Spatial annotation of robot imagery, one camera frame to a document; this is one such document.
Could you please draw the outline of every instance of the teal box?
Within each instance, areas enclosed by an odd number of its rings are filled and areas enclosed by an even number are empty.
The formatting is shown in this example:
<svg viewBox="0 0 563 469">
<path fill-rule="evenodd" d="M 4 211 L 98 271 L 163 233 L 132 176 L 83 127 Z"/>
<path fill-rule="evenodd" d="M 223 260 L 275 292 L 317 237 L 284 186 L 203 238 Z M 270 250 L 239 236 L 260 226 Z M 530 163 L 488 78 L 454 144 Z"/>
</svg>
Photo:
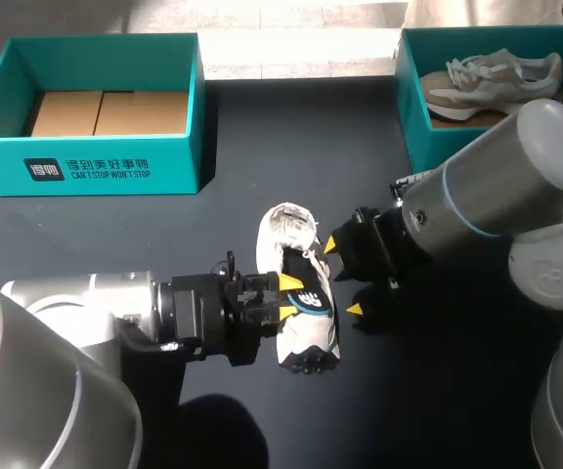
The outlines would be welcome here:
<svg viewBox="0 0 563 469">
<path fill-rule="evenodd" d="M 24 137 L 42 91 L 188 92 L 184 134 Z M 14 37 L 0 58 L 0 196 L 196 193 L 205 82 L 196 34 Z"/>
<path fill-rule="evenodd" d="M 446 70 L 446 62 L 506 48 L 517 57 L 563 61 L 563 25 L 404 29 L 395 72 L 397 106 L 414 172 L 435 168 L 488 127 L 434 128 L 420 77 Z"/>
</svg>

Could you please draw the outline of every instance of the beige sneaker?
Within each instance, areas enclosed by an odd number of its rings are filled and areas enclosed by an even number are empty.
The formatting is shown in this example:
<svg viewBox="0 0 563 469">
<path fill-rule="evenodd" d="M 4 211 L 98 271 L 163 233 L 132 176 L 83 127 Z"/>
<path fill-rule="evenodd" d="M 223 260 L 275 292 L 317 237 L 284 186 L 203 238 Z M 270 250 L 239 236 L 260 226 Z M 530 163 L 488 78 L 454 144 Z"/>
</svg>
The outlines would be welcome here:
<svg viewBox="0 0 563 469">
<path fill-rule="evenodd" d="M 510 114 L 526 102 L 552 98 L 562 82 L 562 59 L 520 59 L 507 49 L 447 62 L 447 71 L 420 79 L 430 111 L 439 118 L 463 121 L 480 110 Z"/>
</svg>

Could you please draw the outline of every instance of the white sneaker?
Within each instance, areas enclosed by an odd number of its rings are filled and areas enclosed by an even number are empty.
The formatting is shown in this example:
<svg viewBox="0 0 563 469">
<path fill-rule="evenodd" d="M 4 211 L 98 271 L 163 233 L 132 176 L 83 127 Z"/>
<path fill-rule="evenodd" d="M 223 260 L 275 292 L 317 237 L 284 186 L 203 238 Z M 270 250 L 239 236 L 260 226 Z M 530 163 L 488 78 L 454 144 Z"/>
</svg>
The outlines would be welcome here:
<svg viewBox="0 0 563 469">
<path fill-rule="evenodd" d="M 329 266 L 310 211 L 289 202 L 269 210 L 260 223 L 256 258 L 260 274 L 288 274 L 305 286 L 285 292 L 298 313 L 281 324 L 277 336 L 280 364 L 306 373 L 335 367 L 340 359 L 335 303 Z"/>
<path fill-rule="evenodd" d="M 463 121 L 485 109 L 506 114 L 525 103 L 553 98 L 562 82 L 562 59 L 521 59 L 507 49 L 447 63 L 420 79 L 427 107 L 438 117 Z"/>
</svg>

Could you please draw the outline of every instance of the black table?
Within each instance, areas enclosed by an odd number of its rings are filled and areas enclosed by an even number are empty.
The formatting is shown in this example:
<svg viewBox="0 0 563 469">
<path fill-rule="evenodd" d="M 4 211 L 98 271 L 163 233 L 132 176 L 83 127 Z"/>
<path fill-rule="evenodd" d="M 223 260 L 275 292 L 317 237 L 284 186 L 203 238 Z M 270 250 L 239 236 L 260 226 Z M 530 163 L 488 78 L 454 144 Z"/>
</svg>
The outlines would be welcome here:
<svg viewBox="0 0 563 469">
<path fill-rule="evenodd" d="M 208 102 L 210 181 L 198 195 L 1 198 L 0 286 L 205 273 L 227 249 L 252 273 L 258 225 L 274 204 L 309 207 L 327 237 L 357 206 L 385 206 L 388 183 L 410 173 L 391 78 L 217 82 Z M 278 367 L 274 339 L 252 366 L 217 357 L 185 376 L 179 363 L 131 359 L 149 467 L 177 467 L 167 460 L 177 448 L 198 467 L 535 467 L 529 412 L 563 318 L 522 299 L 504 262 L 481 267 L 420 273 L 410 321 L 396 330 L 366 335 L 343 313 L 342 362 L 323 375 Z M 360 286 L 334 286 L 341 311 Z"/>
</svg>

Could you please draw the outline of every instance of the box logo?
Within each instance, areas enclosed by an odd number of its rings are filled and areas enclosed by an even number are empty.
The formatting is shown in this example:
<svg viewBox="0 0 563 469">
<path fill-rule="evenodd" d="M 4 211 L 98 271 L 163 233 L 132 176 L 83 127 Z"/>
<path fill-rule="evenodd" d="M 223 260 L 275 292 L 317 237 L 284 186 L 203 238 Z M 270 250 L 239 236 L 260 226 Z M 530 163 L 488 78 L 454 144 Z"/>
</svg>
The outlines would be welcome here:
<svg viewBox="0 0 563 469">
<path fill-rule="evenodd" d="M 36 182 L 63 181 L 65 175 L 54 158 L 29 158 L 23 160 L 29 176 Z"/>
</svg>

